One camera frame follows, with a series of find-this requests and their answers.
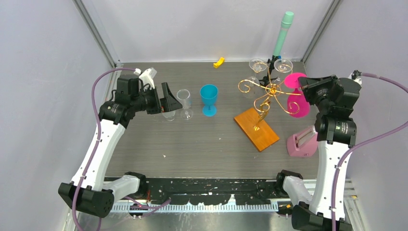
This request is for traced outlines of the clear patterned wine glass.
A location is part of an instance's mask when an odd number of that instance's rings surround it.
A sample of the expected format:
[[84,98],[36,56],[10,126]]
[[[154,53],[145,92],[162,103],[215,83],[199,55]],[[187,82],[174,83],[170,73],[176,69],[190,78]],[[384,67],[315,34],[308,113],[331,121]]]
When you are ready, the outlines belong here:
[[170,112],[163,112],[162,116],[167,120],[167,121],[173,121],[176,118],[176,111],[170,111]]

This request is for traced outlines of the pink plastic wine glass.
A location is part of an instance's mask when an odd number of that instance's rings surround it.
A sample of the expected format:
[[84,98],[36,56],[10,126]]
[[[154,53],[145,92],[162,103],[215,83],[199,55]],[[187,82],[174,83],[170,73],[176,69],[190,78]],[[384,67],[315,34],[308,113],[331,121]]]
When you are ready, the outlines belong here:
[[287,111],[290,116],[295,118],[305,117],[310,112],[310,104],[306,101],[303,92],[300,90],[300,77],[306,77],[306,74],[299,72],[289,74],[283,82],[287,88],[293,89],[293,95],[288,96]]

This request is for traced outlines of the blue plastic wine glass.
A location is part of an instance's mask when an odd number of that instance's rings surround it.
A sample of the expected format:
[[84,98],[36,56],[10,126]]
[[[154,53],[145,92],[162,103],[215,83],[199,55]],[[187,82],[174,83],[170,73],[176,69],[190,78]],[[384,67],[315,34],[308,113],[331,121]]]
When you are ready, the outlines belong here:
[[218,96],[218,88],[213,84],[206,84],[201,87],[200,96],[204,104],[202,113],[208,117],[214,116],[217,113],[215,104]]

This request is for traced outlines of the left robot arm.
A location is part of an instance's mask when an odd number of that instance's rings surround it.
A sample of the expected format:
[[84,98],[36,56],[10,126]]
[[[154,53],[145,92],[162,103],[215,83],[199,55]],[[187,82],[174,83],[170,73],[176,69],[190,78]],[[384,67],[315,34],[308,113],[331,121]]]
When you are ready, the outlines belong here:
[[115,147],[137,112],[154,115],[182,108],[168,83],[161,86],[163,97],[159,98],[150,77],[128,74],[117,79],[114,98],[100,106],[97,128],[80,168],[70,183],[59,186],[58,194],[71,209],[104,218],[118,200],[129,195],[142,199],[147,195],[143,174],[127,172],[108,183],[104,179]]

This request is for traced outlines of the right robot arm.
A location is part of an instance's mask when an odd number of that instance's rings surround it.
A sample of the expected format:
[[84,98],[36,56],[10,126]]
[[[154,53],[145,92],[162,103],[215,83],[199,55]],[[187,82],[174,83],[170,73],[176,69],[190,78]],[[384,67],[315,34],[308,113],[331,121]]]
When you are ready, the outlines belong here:
[[351,231],[345,220],[344,185],[349,151],[356,144],[357,126],[350,117],[361,85],[335,75],[299,77],[305,100],[318,108],[315,131],[319,167],[314,193],[310,194],[299,174],[281,171],[275,193],[293,204],[292,227],[298,231]]

